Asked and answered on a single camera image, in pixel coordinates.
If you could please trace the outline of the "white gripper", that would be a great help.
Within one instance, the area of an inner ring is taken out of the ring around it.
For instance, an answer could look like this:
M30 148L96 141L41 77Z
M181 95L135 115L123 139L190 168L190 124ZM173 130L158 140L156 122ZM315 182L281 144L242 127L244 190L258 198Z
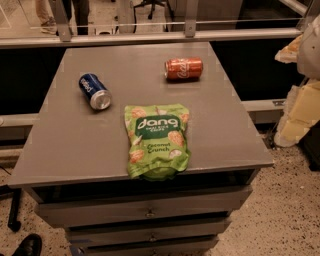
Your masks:
M299 35L279 50L275 59L285 64L297 62L300 74L320 80L320 15L308 25L303 37ZM297 144L320 120L320 81L317 80L291 87L274 136L277 146Z

